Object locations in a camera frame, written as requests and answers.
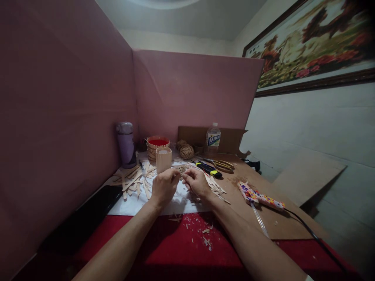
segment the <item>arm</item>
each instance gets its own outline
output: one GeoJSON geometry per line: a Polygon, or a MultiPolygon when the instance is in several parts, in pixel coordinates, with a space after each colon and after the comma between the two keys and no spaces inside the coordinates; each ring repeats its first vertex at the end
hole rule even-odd
{"type": "Polygon", "coordinates": [[[152,196],[76,275],[74,281],[122,281],[129,273],[138,250],[154,221],[172,200],[180,173],[168,169],[152,184],[152,196]]]}
{"type": "Polygon", "coordinates": [[[211,207],[255,280],[306,280],[307,274],[286,253],[212,193],[202,172],[190,169],[182,176],[187,188],[211,207]]]}

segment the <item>plastic bottle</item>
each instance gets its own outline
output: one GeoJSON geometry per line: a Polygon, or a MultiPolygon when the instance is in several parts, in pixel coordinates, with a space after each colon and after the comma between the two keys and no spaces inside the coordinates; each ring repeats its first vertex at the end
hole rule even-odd
{"type": "Polygon", "coordinates": [[[217,123],[212,123],[206,133],[205,152],[210,154],[218,153],[221,132],[217,123]]]}
{"type": "Polygon", "coordinates": [[[116,125],[118,145],[120,147],[121,162],[124,169],[133,168],[136,163],[136,150],[133,142],[133,124],[120,122],[116,125]]]}

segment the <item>ceiling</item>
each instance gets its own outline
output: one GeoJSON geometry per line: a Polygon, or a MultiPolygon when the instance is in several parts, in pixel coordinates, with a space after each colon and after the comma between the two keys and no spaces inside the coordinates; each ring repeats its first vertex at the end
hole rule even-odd
{"type": "Polygon", "coordinates": [[[118,29],[232,41],[266,0],[96,0],[118,29]]]}

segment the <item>white wall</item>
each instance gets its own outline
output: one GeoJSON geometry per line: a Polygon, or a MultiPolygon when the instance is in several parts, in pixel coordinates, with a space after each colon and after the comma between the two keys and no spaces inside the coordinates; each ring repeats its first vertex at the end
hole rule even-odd
{"type": "MultiPolygon", "coordinates": [[[[233,42],[240,57],[252,39],[295,0],[268,0],[233,42]]],[[[241,151],[273,181],[301,149],[348,167],[318,205],[327,240],[368,280],[375,252],[375,83],[256,98],[241,151]]]]}
{"type": "Polygon", "coordinates": [[[122,29],[120,33],[133,49],[222,56],[230,56],[232,54],[232,43],[225,40],[131,29],[122,29]]]}

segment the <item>thermos lid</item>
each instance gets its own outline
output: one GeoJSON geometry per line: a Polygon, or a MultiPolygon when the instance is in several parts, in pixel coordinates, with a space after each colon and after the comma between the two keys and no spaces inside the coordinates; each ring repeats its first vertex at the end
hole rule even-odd
{"type": "Polygon", "coordinates": [[[130,135],[133,133],[133,124],[130,122],[117,123],[116,131],[119,135],[130,135]]]}

